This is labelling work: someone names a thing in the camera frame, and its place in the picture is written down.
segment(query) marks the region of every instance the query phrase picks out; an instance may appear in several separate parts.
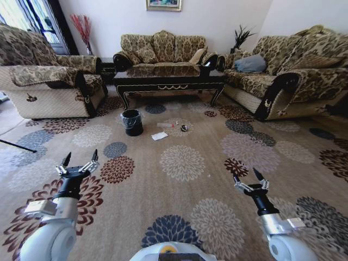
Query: gray pillow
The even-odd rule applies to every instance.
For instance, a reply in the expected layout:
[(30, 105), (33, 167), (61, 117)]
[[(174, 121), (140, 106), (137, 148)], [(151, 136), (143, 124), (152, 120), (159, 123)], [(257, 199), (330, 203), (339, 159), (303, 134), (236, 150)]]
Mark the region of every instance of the gray pillow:
[(234, 62), (238, 72), (263, 72), (266, 69), (266, 61), (260, 54), (248, 56)]

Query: painting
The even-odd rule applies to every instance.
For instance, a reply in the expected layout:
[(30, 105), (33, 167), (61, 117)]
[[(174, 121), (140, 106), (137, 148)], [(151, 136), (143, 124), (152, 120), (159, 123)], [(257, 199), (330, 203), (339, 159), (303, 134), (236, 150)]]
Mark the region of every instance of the painting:
[(148, 11), (181, 11), (182, 0), (146, 0)]

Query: dark wooden coffee table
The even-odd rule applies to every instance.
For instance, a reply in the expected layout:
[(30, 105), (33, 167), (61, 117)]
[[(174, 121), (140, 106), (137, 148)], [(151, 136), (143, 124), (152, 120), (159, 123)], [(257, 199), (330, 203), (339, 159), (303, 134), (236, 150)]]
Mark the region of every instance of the dark wooden coffee table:
[(116, 91), (129, 108), (126, 93), (151, 91), (216, 90), (210, 105), (223, 91), (225, 75), (217, 70), (200, 66), (135, 66), (114, 77)]

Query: floor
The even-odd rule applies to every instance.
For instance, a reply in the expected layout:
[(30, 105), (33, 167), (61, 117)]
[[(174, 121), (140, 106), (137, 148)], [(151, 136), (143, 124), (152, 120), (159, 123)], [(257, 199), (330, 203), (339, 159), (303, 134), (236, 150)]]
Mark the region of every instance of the floor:
[[(296, 232), (319, 260), (348, 260), (348, 120), (336, 116), (262, 123), (225, 96), (135, 96), (144, 132), (129, 137), (111, 90), (93, 119), (23, 120), (0, 104), (0, 256), (19, 260), (21, 244), (39, 222), (23, 214), (32, 200), (61, 186), (53, 166), (71, 151), (71, 165), (98, 149), (100, 166), (82, 185), (69, 260), (129, 260), (161, 241), (195, 244), (218, 259), (271, 260), (256, 207), (234, 188), (232, 174), (270, 181), (269, 198), (285, 218), (300, 216)], [(162, 129), (157, 122), (185, 124)], [(151, 134), (169, 136), (153, 141)]]

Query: white wall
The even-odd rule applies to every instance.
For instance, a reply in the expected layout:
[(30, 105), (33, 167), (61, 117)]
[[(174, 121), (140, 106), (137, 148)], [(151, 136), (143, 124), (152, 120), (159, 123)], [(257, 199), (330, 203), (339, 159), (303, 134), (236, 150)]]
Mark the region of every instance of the white wall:
[(316, 24), (348, 34), (348, 0), (273, 0), (259, 37), (291, 35)]
[[(182, 11), (146, 11), (145, 0), (59, 0), (80, 54), (85, 46), (70, 21), (83, 14), (92, 22), (91, 45), (95, 55), (112, 57), (121, 50), (122, 34), (153, 34), (162, 29), (173, 34), (203, 35), (210, 51), (227, 53), (234, 45), (239, 24), (261, 30), (272, 0), (182, 0)], [(258, 35), (243, 45), (249, 51)]]

